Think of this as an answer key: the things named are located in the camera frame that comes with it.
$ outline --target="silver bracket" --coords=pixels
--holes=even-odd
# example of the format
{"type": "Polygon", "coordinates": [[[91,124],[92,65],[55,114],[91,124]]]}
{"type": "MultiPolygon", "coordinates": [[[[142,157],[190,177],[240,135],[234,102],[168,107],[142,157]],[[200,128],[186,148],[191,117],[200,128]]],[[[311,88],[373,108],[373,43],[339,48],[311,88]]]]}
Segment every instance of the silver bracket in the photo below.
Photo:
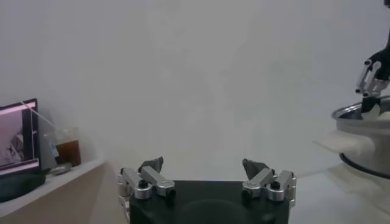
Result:
{"type": "Polygon", "coordinates": [[[243,190],[250,192],[252,198],[260,197],[261,190],[274,177],[274,171],[272,169],[264,168],[251,180],[243,182],[243,190]]]}
{"type": "Polygon", "coordinates": [[[156,187],[158,195],[168,197],[171,194],[175,194],[175,182],[167,180],[150,166],[142,167],[141,177],[156,187]]]}
{"type": "Polygon", "coordinates": [[[290,208],[296,203],[297,178],[291,171],[283,170],[280,175],[267,185],[267,198],[271,201],[290,201],[290,208]]]}
{"type": "Polygon", "coordinates": [[[146,200],[152,196],[152,185],[145,182],[133,169],[125,168],[122,178],[134,191],[134,197],[146,200]]]}
{"type": "Polygon", "coordinates": [[[123,214],[127,220],[127,223],[130,222],[130,196],[132,194],[132,189],[123,180],[122,174],[118,174],[118,200],[119,204],[122,206],[123,214]]]}

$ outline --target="monitor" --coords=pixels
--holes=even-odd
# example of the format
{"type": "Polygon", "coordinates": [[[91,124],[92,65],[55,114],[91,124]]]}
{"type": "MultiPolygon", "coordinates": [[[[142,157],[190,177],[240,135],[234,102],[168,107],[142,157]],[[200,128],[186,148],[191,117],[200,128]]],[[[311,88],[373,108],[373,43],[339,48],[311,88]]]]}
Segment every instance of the monitor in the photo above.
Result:
{"type": "Polygon", "coordinates": [[[40,172],[38,111],[36,99],[0,107],[0,178],[40,172]]]}

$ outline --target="screw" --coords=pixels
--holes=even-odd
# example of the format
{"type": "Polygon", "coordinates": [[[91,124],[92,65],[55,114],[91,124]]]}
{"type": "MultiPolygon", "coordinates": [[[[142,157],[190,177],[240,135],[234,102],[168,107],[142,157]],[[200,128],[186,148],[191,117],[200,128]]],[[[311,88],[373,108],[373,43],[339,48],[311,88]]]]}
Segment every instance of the screw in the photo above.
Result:
{"type": "Polygon", "coordinates": [[[271,189],[273,190],[279,190],[280,189],[280,183],[278,181],[274,181],[271,183],[271,189]]]}
{"type": "Polygon", "coordinates": [[[138,182],[138,187],[140,188],[140,189],[145,189],[145,188],[147,188],[147,181],[146,180],[140,180],[140,182],[138,182]]]}

